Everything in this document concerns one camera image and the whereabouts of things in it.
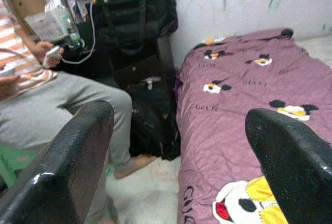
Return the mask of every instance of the white cable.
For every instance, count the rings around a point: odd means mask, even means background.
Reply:
[[[91,4],[90,4],[90,18],[91,18],[92,35],[93,35],[93,45],[92,45],[91,51],[86,57],[84,57],[82,60],[80,60],[78,62],[68,61],[65,58],[62,58],[62,61],[64,63],[78,65],[78,64],[85,62],[92,55],[92,52],[93,52],[94,46],[95,46],[95,30],[94,30],[94,22],[93,22],[93,16],[92,16],[92,4],[93,4],[93,2],[91,2]]]

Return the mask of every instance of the hand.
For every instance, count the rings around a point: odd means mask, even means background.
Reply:
[[[20,80],[19,75],[0,77],[0,100],[15,94],[16,83]]]
[[[54,45],[48,41],[40,41],[36,44],[34,50],[31,52],[35,56],[35,58],[37,58],[37,60],[42,64],[45,59],[46,52],[52,49],[53,46]],[[61,55],[63,54],[63,48],[60,48],[59,53]],[[61,60],[59,58],[51,58],[49,60],[50,67],[56,67],[60,63],[60,61]]]

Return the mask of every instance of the person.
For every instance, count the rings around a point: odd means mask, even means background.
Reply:
[[[6,0],[0,0],[0,69],[7,65],[15,67],[15,75],[0,77],[0,142],[37,152],[85,103],[105,100],[114,109],[114,131],[109,146],[114,176],[121,179],[154,161],[155,157],[130,157],[130,96],[87,78],[44,69],[41,64],[52,47],[46,41],[35,44],[11,13]],[[55,67],[59,62],[52,58],[49,63]],[[103,171],[87,216],[90,223],[112,223],[106,209]]]

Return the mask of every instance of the green stool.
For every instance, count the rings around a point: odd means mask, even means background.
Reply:
[[[8,188],[17,180],[15,171],[27,167],[36,155],[36,153],[24,149],[0,145],[0,176]]]

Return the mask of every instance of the cartoon character print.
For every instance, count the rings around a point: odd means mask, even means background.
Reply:
[[[230,85],[224,84],[222,86],[219,86],[222,82],[226,81],[227,79],[229,79],[230,77],[224,79],[224,80],[214,80],[208,84],[205,84],[203,87],[203,91],[205,93],[215,93],[218,94],[221,92],[221,90],[223,91],[229,91],[232,89],[232,87]]]
[[[281,114],[302,121],[308,121],[310,119],[310,111],[319,110],[315,105],[286,106],[286,103],[280,100],[271,101],[269,105],[277,108],[277,112]]]
[[[256,63],[259,66],[265,67],[269,66],[272,63],[272,58],[270,58],[270,54],[260,54],[259,59],[257,60],[245,61],[246,64],[251,64],[252,62]]]
[[[226,54],[226,52],[224,50],[213,53],[211,49],[208,49],[204,53],[204,58],[208,59],[208,60],[216,60],[217,58],[219,58],[219,57],[221,57],[222,55],[225,55],[225,54]]]
[[[287,224],[265,179],[226,184],[212,204],[220,224]]]

